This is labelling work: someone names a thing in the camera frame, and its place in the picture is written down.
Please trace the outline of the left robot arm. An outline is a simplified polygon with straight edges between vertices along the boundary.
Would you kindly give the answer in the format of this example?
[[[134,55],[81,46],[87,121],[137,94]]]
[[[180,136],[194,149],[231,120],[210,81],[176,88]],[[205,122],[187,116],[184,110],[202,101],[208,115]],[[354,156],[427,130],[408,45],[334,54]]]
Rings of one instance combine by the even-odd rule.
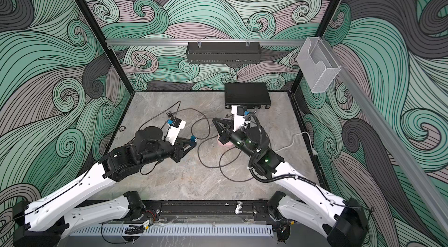
[[[18,228],[13,233],[15,247],[54,247],[59,241],[85,227],[110,220],[135,221],[145,213],[138,192],[90,206],[86,199],[123,179],[137,174],[151,163],[167,158],[178,163],[197,145],[197,138],[179,137],[178,128],[167,135],[150,126],[136,132],[134,139],[105,154],[80,177],[54,193],[34,202],[21,201],[13,207]]]

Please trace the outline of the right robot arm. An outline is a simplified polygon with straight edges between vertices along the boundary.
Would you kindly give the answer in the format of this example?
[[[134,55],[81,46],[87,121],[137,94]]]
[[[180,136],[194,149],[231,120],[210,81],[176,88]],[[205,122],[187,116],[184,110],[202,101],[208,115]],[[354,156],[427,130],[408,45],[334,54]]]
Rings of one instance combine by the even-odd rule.
[[[369,231],[367,209],[354,198],[334,195],[295,170],[271,149],[261,124],[251,126],[252,118],[248,115],[239,127],[230,119],[214,118],[212,122],[221,144],[231,143],[248,155],[248,170],[255,180],[275,183],[293,194],[274,194],[269,200],[272,218],[303,224],[324,236],[332,247],[361,247]]]

